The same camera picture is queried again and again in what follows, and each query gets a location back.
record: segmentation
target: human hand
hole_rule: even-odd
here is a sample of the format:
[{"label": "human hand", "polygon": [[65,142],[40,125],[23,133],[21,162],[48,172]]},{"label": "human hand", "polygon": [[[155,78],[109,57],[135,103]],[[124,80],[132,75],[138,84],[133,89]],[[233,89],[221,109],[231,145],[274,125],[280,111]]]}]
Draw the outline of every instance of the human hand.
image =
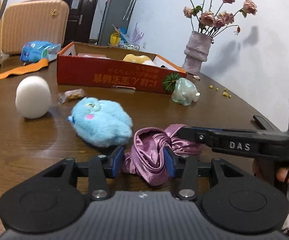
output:
[{"label": "human hand", "polygon": [[[276,173],[276,177],[278,179],[278,181],[280,182],[284,182],[286,177],[287,177],[287,173],[288,173],[288,168],[280,168],[278,169],[277,173]],[[257,178],[263,180],[263,181],[266,181],[266,179],[264,178],[263,174],[262,174],[262,171],[261,171],[261,168],[259,166],[259,163],[257,160],[254,160],[253,161],[253,164],[252,164],[252,171],[253,173],[256,175]]]}]

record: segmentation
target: wooden table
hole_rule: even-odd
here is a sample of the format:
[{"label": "wooden table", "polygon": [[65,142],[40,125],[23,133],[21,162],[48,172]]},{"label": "wooden table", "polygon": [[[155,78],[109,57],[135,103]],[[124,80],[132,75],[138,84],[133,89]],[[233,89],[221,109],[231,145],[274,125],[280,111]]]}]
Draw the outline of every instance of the wooden table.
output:
[{"label": "wooden table", "polygon": [[[20,65],[18,57],[8,58],[0,67],[0,73]],[[37,120],[24,119],[15,108],[17,86],[29,75],[43,77],[52,94],[50,112]],[[165,129],[173,123],[212,128],[258,128],[252,120],[254,114],[260,115],[258,111],[230,91],[228,93],[232,98],[224,97],[224,87],[203,74],[200,77],[200,81],[190,77],[201,93],[198,102],[190,106],[174,103],[169,95],[93,87],[84,87],[84,90],[89,97],[119,102],[133,120],[133,132],[152,126]],[[59,92],[76,88],[79,87],[57,85],[56,62],[51,63],[48,70],[0,81],[0,196],[63,158],[74,157],[82,162],[98,154],[77,137],[66,120],[77,101],[61,106],[57,103]],[[215,154],[205,147],[201,160],[210,161],[214,157],[224,158],[251,172],[251,159]],[[131,191],[169,190],[176,187],[178,182],[168,181],[161,187],[149,187],[142,178],[128,174],[120,174],[115,181],[108,180],[113,190]],[[209,187],[206,178],[199,179],[199,184],[201,192]],[[78,189],[86,192],[87,178],[79,179]],[[0,222],[0,233],[3,231]]]}]

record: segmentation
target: ceramic vase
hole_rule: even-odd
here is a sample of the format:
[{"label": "ceramic vase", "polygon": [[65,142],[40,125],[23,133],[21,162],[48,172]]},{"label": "ceramic vase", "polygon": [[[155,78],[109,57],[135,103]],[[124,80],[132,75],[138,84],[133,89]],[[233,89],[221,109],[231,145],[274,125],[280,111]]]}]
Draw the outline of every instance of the ceramic vase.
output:
[{"label": "ceramic vase", "polygon": [[206,34],[193,31],[185,49],[183,69],[193,75],[198,75],[202,62],[207,61],[212,38]]}]

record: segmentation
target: purple satin scrunchie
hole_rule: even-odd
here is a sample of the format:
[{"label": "purple satin scrunchie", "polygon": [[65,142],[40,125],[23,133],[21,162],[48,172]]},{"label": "purple satin scrunchie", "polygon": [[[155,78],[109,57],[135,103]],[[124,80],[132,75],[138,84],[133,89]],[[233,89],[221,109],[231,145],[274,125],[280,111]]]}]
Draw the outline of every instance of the purple satin scrunchie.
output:
[{"label": "purple satin scrunchie", "polygon": [[125,154],[122,171],[138,174],[152,186],[166,182],[169,176],[163,159],[165,146],[169,146],[177,155],[197,155],[202,151],[202,144],[181,140],[176,136],[178,130],[186,126],[172,124],[166,130],[149,127],[137,131],[131,151]]}]

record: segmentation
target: refrigerator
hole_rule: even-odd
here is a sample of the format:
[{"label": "refrigerator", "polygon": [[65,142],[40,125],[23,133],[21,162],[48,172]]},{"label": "refrigerator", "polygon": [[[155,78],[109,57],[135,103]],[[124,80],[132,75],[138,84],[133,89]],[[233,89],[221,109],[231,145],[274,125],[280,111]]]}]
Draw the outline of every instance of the refrigerator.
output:
[{"label": "refrigerator", "polygon": [[110,36],[115,32],[113,25],[119,28],[125,28],[126,30],[128,29],[132,12],[128,20],[127,17],[129,13],[124,20],[123,17],[125,16],[131,2],[132,0],[107,1],[101,22],[98,45],[108,46],[110,43]]}]

